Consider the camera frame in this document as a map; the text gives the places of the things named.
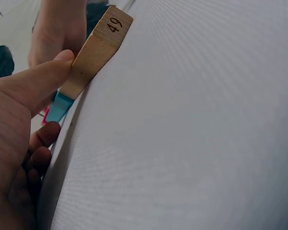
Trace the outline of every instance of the wooden stick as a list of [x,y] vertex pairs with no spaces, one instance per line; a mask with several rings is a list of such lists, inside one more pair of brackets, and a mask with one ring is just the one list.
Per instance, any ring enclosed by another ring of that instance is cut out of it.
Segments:
[[71,67],[73,76],[60,93],[75,100],[119,49],[132,22],[131,16],[110,6],[76,57]]

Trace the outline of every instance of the skin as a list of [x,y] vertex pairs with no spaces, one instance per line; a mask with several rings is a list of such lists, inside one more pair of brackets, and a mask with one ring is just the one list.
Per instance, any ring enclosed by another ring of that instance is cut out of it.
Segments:
[[31,118],[52,102],[71,75],[74,57],[85,42],[85,4],[42,0],[28,56],[30,69],[0,78],[0,230],[36,229],[41,177],[60,126],[51,122],[30,136]]
[[[42,0],[28,55],[29,68],[53,60],[65,49],[77,56],[85,39],[86,0]],[[55,93],[45,98],[36,111],[47,107],[54,97]]]
[[73,60],[65,50],[53,61],[0,78],[0,230],[36,228],[41,176],[51,160],[47,147],[60,126],[51,122],[30,136],[31,117],[70,77]]

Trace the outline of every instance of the white textured material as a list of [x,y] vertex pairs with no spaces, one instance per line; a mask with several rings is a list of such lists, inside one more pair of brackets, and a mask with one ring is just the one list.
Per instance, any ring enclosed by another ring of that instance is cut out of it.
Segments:
[[129,13],[47,173],[60,176],[43,193],[62,190],[41,226],[288,230],[288,0],[138,0]]

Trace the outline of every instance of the printed number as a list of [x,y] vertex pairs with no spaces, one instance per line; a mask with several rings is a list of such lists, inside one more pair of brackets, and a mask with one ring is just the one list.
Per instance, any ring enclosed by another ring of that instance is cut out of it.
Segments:
[[107,26],[110,28],[110,30],[111,30],[113,33],[115,33],[115,31],[118,31],[118,32],[119,32],[119,30],[118,30],[116,27],[110,25],[109,23],[107,24]]
[[[115,25],[119,25],[120,28],[123,28],[123,25],[121,24],[121,22],[116,19],[116,18],[110,18],[111,23],[115,24]],[[107,24],[107,26],[110,28],[110,30],[115,33],[116,31],[119,32],[119,30],[117,29],[117,27],[112,26],[111,24]]]

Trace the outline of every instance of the fingernail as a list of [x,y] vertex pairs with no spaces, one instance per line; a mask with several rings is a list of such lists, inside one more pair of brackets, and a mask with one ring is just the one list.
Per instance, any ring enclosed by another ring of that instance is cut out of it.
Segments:
[[74,58],[73,52],[69,49],[63,50],[60,52],[54,60],[60,60],[60,61],[70,61]]

